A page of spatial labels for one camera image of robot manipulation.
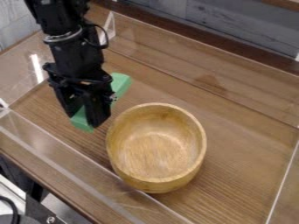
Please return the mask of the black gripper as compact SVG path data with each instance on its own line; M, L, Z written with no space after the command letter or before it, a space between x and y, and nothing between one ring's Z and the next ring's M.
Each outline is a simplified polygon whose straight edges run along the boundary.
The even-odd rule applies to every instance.
M43 42L54 57L43 69L64 112L74 117L84 105L88 125L96 128L111 117L112 78L103 69L108 42L100 43L96 30L48 34Z

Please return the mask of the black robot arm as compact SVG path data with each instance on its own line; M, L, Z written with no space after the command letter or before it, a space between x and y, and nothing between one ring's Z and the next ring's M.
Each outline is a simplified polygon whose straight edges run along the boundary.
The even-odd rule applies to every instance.
M51 49L52 62L43 65L60 105L68 116L83 110L96 128L111 116L112 76L103 69L110 41L106 29L86 19L90 0L24 0Z

